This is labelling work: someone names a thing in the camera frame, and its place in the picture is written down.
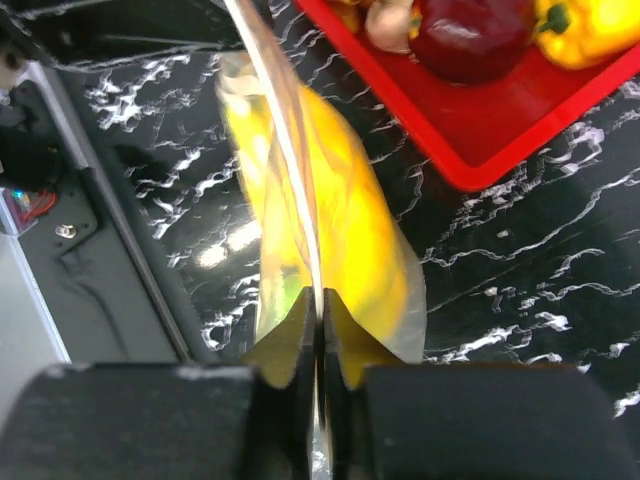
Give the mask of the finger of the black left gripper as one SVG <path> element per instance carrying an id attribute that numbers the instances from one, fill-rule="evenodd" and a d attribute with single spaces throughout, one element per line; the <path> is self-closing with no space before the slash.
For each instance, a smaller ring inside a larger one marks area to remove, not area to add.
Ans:
<path id="1" fill-rule="evenodd" d="M 27 60 L 79 72 L 244 47 L 221 1 L 3 1 L 1 41 Z"/>

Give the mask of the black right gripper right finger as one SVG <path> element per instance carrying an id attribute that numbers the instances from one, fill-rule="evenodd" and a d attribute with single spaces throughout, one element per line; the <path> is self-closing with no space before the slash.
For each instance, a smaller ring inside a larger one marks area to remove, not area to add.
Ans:
<path id="1" fill-rule="evenodd" d="M 635 479 L 605 392 L 566 364 L 409 364 L 324 294 L 322 407 L 336 479 Z"/>

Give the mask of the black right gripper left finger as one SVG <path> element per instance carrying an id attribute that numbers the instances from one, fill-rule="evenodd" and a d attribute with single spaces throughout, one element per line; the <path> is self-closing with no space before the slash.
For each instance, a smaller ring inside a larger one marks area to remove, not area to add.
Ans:
<path id="1" fill-rule="evenodd" d="M 307 479 L 315 302 L 235 363 L 54 364 L 1 430 L 5 479 Z"/>

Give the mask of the yellow banana bunch toy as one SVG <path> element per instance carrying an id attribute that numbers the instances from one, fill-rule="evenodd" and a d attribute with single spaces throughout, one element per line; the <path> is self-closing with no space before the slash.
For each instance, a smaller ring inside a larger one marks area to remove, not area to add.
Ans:
<path id="1" fill-rule="evenodd" d="M 241 183 L 263 231 L 263 256 L 274 256 L 284 271 L 266 271 L 261 282 L 255 337 L 261 339 L 289 312 L 310 285 L 309 269 L 296 238 L 290 186 L 280 186 L 267 162 L 275 144 L 264 96 L 221 92 L 235 142 Z M 400 233 L 362 142 L 346 119 L 309 87 L 300 95 L 311 154 L 318 208 L 322 280 L 381 342 L 397 333 L 407 307 L 408 274 Z"/>

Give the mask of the polka dot zip bag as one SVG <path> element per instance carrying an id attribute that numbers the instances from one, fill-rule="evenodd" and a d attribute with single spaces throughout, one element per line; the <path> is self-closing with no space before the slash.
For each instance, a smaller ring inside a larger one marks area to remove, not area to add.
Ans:
<path id="1" fill-rule="evenodd" d="M 356 132 L 303 84 L 256 8 L 226 3 L 244 42 L 221 58 L 217 94 L 261 233 L 255 338 L 304 289 L 335 291 L 352 318 L 418 363 L 426 285 Z"/>

